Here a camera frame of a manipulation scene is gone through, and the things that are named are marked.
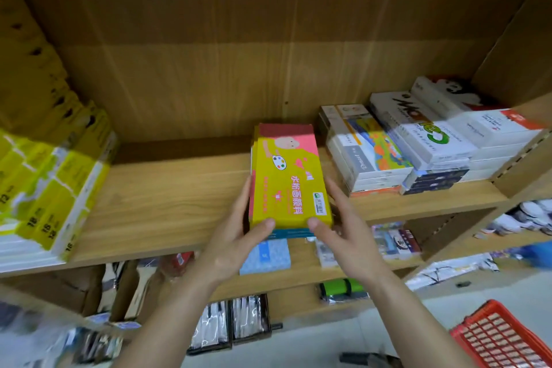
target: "blue package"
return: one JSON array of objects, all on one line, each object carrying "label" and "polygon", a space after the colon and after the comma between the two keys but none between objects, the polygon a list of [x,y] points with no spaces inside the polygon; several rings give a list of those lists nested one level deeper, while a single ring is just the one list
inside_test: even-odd
[{"label": "blue package", "polygon": [[240,275],[281,271],[292,266],[287,239],[265,240],[255,246],[239,270]]}]

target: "floor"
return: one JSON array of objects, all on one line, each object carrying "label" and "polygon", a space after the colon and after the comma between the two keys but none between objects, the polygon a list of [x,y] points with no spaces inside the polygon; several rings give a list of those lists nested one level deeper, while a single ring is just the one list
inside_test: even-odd
[{"label": "floor", "polygon": [[[531,297],[524,295],[531,291]],[[490,298],[502,302],[521,323],[552,348],[552,271],[542,272],[504,288],[425,300],[425,306],[446,328],[452,328]],[[222,367],[345,367],[343,351],[378,351],[395,354],[376,309],[341,322],[274,333],[270,339],[186,358],[183,368]]]}]

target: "right hand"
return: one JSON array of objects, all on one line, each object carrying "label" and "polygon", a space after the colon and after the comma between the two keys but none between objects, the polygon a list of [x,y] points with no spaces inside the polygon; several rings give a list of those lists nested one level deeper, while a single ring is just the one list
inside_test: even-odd
[{"label": "right hand", "polygon": [[380,275],[390,273],[390,268],[379,253],[372,229],[357,214],[339,186],[329,178],[325,178],[325,182],[341,214],[342,226],[336,225],[335,230],[332,230],[318,218],[312,217],[307,221],[310,231],[332,249],[335,259],[348,277],[361,283],[372,283]]}]

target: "brand logo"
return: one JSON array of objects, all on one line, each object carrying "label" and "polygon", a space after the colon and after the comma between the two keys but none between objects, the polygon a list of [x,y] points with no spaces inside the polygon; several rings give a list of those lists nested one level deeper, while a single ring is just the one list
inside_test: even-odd
[{"label": "brand logo", "polygon": [[419,111],[419,108],[413,102],[407,101],[410,95],[402,95],[404,99],[393,100],[397,103],[398,107],[402,109],[411,119],[416,121],[428,134],[427,138],[437,144],[446,144],[449,142],[448,134],[445,134],[439,127],[437,127],[432,121],[428,120],[427,117]]}]

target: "left hand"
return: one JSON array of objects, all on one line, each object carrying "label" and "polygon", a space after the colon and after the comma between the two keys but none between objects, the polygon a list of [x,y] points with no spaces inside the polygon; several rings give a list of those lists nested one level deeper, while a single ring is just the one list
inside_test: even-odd
[{"label": "left hand", "polygon": [[247,178],[230,214],[215,229],[212,237],[194,264],[209,280],[220,283],[239,272],[252,249],[266,239],[275,226],[267,218],[244,235],[244,213],[249,202],[251,176]]}]

